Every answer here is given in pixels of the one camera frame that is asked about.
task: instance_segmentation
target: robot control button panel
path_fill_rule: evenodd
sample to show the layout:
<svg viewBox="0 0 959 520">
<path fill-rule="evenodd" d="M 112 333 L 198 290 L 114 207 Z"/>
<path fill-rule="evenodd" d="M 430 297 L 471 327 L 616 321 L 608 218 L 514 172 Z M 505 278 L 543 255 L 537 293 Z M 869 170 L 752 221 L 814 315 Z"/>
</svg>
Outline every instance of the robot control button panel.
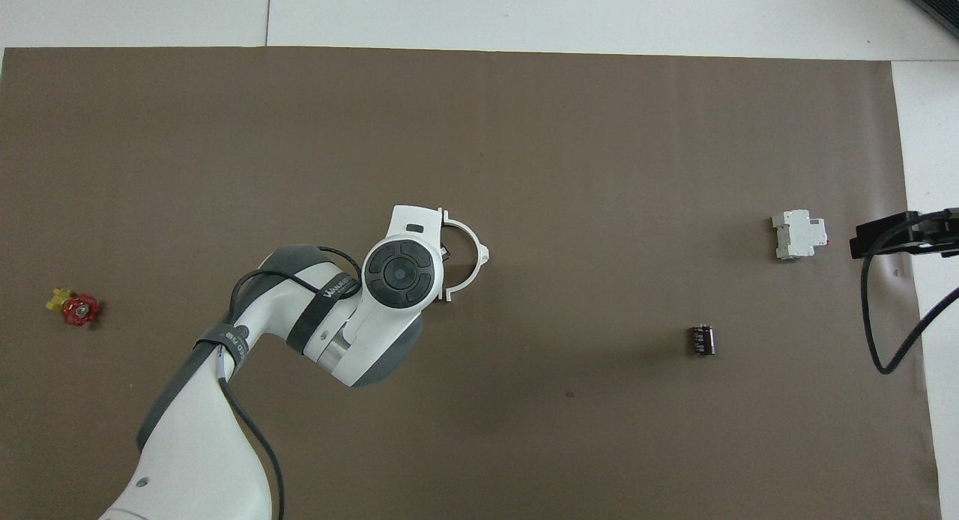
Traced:
<svg viewBox="0 0 959 520">
<path fill-rule="evenodd" d="M 436 277 L 429 251 L 412 240 L 385 243 L 370 257 L 363 276 L 370 294 L 395 309 L 417 305 Z"/>
</svg>

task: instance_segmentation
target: white circuit breaker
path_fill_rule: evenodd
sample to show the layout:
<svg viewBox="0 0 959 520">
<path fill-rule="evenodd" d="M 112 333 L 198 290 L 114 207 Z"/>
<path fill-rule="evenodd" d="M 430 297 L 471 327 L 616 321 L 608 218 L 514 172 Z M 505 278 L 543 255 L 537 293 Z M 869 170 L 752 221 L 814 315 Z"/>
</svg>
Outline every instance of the white circuit breaker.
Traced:
<svg viewBox="0 0 959 520">
<path fill-rule="evenodd" d="M 773 227 L 778 239 L 776 257 L 781 260 L 812 256 L 815 247 L 829 244 L 825 220 L 811 219 L 806 209 L 781 212 L 773 217 Z"/>
</svg>

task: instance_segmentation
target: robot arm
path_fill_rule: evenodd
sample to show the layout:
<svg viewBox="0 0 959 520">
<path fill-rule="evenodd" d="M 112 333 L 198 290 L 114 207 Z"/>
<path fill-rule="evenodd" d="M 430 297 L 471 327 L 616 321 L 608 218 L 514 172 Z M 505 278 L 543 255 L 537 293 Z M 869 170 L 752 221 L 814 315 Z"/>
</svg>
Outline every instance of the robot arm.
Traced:
<svg viewBox="0 0 959 520">
<path fill-rule="evenodd" d="M 463 227 L 441 211 L 396 206 L 387 236 L 363 261 L 362 284 L 316 247 L 281 247 L 267 257 L 260 270 L 298 280 L 250 278 L 223 322 L 196 343 L 137 435 L 133 478 L 100 520 L 270 518 L 266 474 L 218 377 L 229 380 L 260 336 L 273 333 L 346 386 L 386 378 L 417 340 L 423 309 L 441 296 L 444 223 Z M 479 270 L 489 254 L 466 231 Z"/>
</svg>

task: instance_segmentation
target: black circular button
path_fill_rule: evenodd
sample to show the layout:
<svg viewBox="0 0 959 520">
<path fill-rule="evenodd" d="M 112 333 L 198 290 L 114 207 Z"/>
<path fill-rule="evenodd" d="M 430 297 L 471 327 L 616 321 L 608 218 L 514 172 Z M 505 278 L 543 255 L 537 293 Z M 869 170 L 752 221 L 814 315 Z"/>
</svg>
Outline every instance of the black circular button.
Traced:
<svg viewBox="0 0 959 520">
<path fill-rule="evenodd" d="M 400 244 L 400 252 L 417 261 L 419 267 L 432 266 L 432 256 L 429 255 L 429 251 L 422 244 L 415 243 L 415 241 L 403 241 L 403 244 Z"/>
<path fill-rule="evenodd" d="M 415 305 L 426 297 L 427 291 L 432 288 L 432 275 L 428 272 L 421 273 L 417 280 L 417 285 L 410 291 L 407 291 L 407 302 Z"/>
<path fill-rule="evenodd" d="M 387 266 L 383 269 L 383 279 L 394 290 L 410 288 L 417 281 L 417 264 L 403 256 L 387 261 Z"/>
<path fill-rule="evenodd" d="M 366 264 L 366 270 L 369 272 L 378 273 L 383 270 L 383 263 L 393 257 L 397 251 L 396 244 L 384 244 L 380 247 L 379 250 L 373 254 L 373 257 L 370 258 L 369 263 Z"/>
<path fill-rule="evenodd" d="M 404 303 L 401 301 L 400 292 L 390 290 L 390 288 L 388 288 L 386 284 L 383 284 L 383 281 L 379 279 L 370 281 L 369 290 L 373 293 L 373 296 L 376 297 L 377 301 L 387 305 L 387 307 L 404 307 Z"/>
</svg>

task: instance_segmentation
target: black cable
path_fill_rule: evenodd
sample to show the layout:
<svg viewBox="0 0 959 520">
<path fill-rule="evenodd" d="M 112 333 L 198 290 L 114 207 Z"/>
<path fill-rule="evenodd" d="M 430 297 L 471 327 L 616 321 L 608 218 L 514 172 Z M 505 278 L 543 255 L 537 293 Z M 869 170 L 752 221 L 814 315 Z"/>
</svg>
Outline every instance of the black cable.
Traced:
<svg viewBox="0 0 959 520">
<path fill-rule="evenodd" d="M 227 387 L 226 378 L 220 378 L 220 390 L 223 392 L 223 396 L 226 397 L 226 401 L 229 402 L 230 408 L 233 408 L 236 415 L 240 415 L 240 418 L 243 419 L 243 423 L 246 424 L 246 427 L 249 428 L 253 435 L 256 437 L 257 441 L 260 442 L 261 447 L 264 451 L 267 451 L 267 456 L 270 457 L 270 463 L 273 465 L 273 472 L 276 475 L 276 493 L 278 500 L 278 513 L 277 520 L 283 520 L 285 509 L 287 509 L 287 504 L 285 503 L 285 489 L 283 486 L 283 472 L 280 471 L 280 461 L 276 459 L 276 454 L 273 452 L 273 448 L 270 447 L 270 442 L 267 441 L 266 435 L 263 435 L 263 432 L 260 432 L 260 428 L 256 427 L 256 424 L 253 423 L 253 419 L 246 414 L 246 411 L 243 411 L 243 408 L 240 407 L 240 403 L 237 402 L 236 397 L 233 396 L 233 393 L 230 393 L 230 387 Z"/>
<path fill-rule="evenodd" d="M 318 250 L 325 251 L 326 253 L 337 254 L 349 261 L 352 264 L 353 269 L 357 272 L 357 277 L 362 278 L 360 274 L 360 266 L 350 257 L 349 254 L 344 253 L 342 250 L 336 250 L 336 248 L 331 247 L 316 247 Z M 309 284 L 309 282 L 280 270 L 253 270 L 247 272 L 237 280 L 236 284 L 233 285 L 233 291 L 230 292 L 230 304 L 229 309 L 226 311 L 226 318 L 223 319 L 223 322 L 233 324 L 237 316 L 236 313 L 236 303 L 237 298 L 240 296 L 240 290 L 243 290 L 243 286 L 250 281 L 250 279 L 257 277 L 261 274 L 273 274 L 275 276 L 284 278 L 285 280 L 292 280 L 295 283 L 301 285 L 303 288 L 311 291 L 313 294 L 319 294 L 319 288 L 316 288 L 315 285 Z M 263 435 L 263 432 L 260 432 L 260 428 L 257 428 L 257 425 L 253 423 L 253 418 L 250 418 L 246 411 L 240 406 L 240 403 L 236 400 L 236 397 L 231 393 L 229 386 L 227 386 L 226 378 L 219 378 L 220 390 L 223 392 L 223 396 L 226 397 L 227 403 L 230 404 L 230 408 L 233 408 L 233 412 L 242 419 L 243 423 L 246 424 L 246 427 L 249 428 L 253 435 L 256 437 L 257 441 L 260 442 L 261 447 L 264 451 L 267 452 L 267 456 L 270 457 L 270 463 L 273 465 L 273 472 L 276 474 L 276 493 L 278 500 L 278 520 L 283 520 L 285 514 L 285 487 L 283 485 L 283 473 L 280 471 L 280 461 L 277 459 L 276 454 L 273 452 L 273 448 L 270 447 L 270 442 L 267 441 L 266 435 Z"/>
<path fill-rule="evenodd" d="M 876 239 L 872 246 L 869 247 L 869 250 L 866 251 L 866 254 L 863 255 L 862 260 L 862 273 L 859 277 L 859 296 L 862 301 L 862 324 L 866 329 L 866 342 L 869 343 L 869 355 L 873 357 L 873 364 L 876 366 L 876 370 L 880 371 L 880 374 L 888 375 L 896 369 L 898 364 L 902 361 L 902 357 L 905 357 L 905 354 L 915 345 L 916 340 L 919 339 L 919 336 L 922 335 L 922 331 L 925 331 L 925 328 L 932 323 L 933 319 L 937 318 L 939 314 L 942 314 L 950 304 L 959 299 L 959 288 L 956 288 L 953 291 L 950 291 L 943 300 L 939 301 L 936 306 L 932 307 L 931 311 L 926 312 L 926 315 L 922 316 L 921 321 L 916 324 L 916 326 L 909 332 L 909 335 L 905 340 L 902 340 L 900 348 L 896 350 L 896 355 L 892 357 L 887 366 L 883 365 L 883 362 L 880 360 L 880 354 L 876 349 L 876 340 L 873 339 L 873 323 L 869 315 L 869 266 L 872 264 L 873 257 L 876 256 L 878 251 L 883 248 L 884 244 L 888 243 L 890 239 L 900 233 L 902 230 L 910 229 L 910 227 L 915 226 L 918 223 L 924 223 L 926 220 L 942 220 L 948 219 L 952 216 L 952 211 L 937 211 L 935 213 L 926 213 L 925 215 L 920 215 L 914 217 L 910 220 L 902 220 L 901 223 L 896 224 L 896 226 L 890 227 L 883 232 L 883 235 L 879 236 Z"/>
<path fill-rule="evenodd" d="M 314 294 L 319 294 L 319 288 L 316 288 L 315 285 L 309 284 L 309 282 L 303 280 L 302 278 L 291 275 L 287 272 L 283 272 L 280 270 L 251 270 L 250 272 L 247 272 L 247 274 L 244 274 L 243 276 L 241 276 L 240 280 L 237 280 L 237 283 L 233 285 L 233 292 L 231 292 L 230 294 L 230 306 L 226 311 L 226 318 L 223 319 L 223 323 L 232 324 L 233 321 L 235 321 L 237 316 L 233 314 L 234 312 L 236 312 L 237 297 L 240 296 L 240 290 L 242 290 L 243 285 L 247 284 L 247 282 L 249 282 L 250 279 L 252 279 L 253 277 L 257 277 L 261 274 L 273 274 L 278 277 L 285 278 L 287 280 L 292 280 L 295 283 L 301 285 L 303 288 L 307 288 L 307 290 L 314 292 Z"/>
<path fill-rule="evenodd" d="M 363 278 L 363 272 L 360 271 L 360 266 L 356 263 L 356 261 L 353 261 L 353 258 L 351 258 L 349 254 L 344 253 L 342 250 L 336 250 L 336 248 L 331 248 L 331 247 L 316 247 L 316 248 L 318 248 L 319 250 L 322 250 L 323 253 L 333 253 L 338 255 L 340 258 L 345 258 L 345 260 L 349 261 L 350 265 L 353 266 L 353 269 L 356 270 L 357 280 L 360 280 Z"/>
</svg>

